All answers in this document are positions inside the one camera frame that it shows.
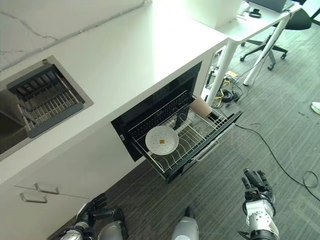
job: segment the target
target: white plate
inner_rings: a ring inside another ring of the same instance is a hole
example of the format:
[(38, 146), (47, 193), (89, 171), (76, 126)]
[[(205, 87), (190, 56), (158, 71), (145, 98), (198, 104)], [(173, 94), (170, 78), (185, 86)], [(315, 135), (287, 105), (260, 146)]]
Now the white plate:
[(145, 144), (152, 153), (167, 155), (176, 150), (179, 144), (179, 137), (171, 127), (156, 126), (146, 134)]

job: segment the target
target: kitchen counter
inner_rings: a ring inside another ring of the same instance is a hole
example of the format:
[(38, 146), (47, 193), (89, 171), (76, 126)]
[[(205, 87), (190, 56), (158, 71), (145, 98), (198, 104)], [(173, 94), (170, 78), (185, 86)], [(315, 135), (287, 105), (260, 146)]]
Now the kitchen counter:
[[(226, 44), (227, 36), (170, 12), (165, 3), (148, 3), (1, 72), (3, 81), (53, 55), (94, 104), (2, 160), (0, 191), (203, 60), (207, 63), (198, 80), (205, 81), (212, 55)], [(200, 91), (201, 84), (195, 89)]]

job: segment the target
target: laptop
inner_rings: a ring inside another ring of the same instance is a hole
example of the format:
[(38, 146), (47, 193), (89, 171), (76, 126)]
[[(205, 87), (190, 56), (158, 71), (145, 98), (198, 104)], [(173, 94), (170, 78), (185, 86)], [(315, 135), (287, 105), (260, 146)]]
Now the laptop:
[(249, 0), (249, 2), (261, 5), (278, 13), (282, 13), (295, 4), (295, 2), (291, 0)]

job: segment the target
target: wire dish rack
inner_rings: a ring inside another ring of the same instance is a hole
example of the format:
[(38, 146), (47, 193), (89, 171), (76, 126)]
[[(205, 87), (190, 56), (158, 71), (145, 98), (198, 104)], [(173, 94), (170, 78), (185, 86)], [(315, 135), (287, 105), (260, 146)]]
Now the wire dish rack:
[(34, 138), (84, 108), (84, 100), (53, 64), (15, 80), (8, 89), (17, 98), (17, 108), (27, 135)]
[(180, 109), (174, 108), (173, 112), (170, 117), (158, 124), (158, 126), (163, 125), (173, 128), (178, 134), (179, 144), (172, 153), (157, 155), (150, 152), (145, 143), (148, 131), (139, 137), (134, 137), (134, 134), (131, 135), (134, 143), (144, 151), (144, 155), (149, 158), (155, 169), (163, 175), (166, 175), (166, 173), (170, 172), (175, 166), (178, 166), (183, 159), (192, 155), (209, 136), (220, 129), (228, 120), (214, 109), (209, 117), (202, 118), (190, 109), (188, 105)]

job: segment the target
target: chair base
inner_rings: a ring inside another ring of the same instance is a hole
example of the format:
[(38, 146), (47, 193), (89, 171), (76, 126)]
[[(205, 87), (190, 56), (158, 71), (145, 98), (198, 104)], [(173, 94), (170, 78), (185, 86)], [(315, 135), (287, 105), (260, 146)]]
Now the chair base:
[[(265, 47), (266, 47), (267, 43), (269, 42), (270, 38), (271, 38), (271, 35), (269, 35), (268, 38), (265, 41), (256, 41), (256, 40), (250, 40), (250, 39), (247, 40), (246, 42), (248, 42), (250, 44), (257, 45), (258, 47), (256, 47), (255, 49), (247, 52), (245, 55), (240, 57), (240, 61), (243, 62), (245, 60), (246, 56), (251, 55), (253, 53), (256, 53), (258, 51), (262, 51), (263, 49), (265, 49)], [(275, 50), (275, 51), (283, 53), (282, 56), (281, 56), (281, 59), (285, 59), (285, 57), (287, 56), (288, 50), (285, 50), (282, 47), (273, 46), (272, 50)], [(276, 64), (276, 59), (275, 59), (274, 53), (272, 51), (269, 51), (268, 56), (269, 56), (269, 58), (271, 60), (271, 65), (268, 66), (268, 69), (271, 71), (274, 68), (275, 64)]]

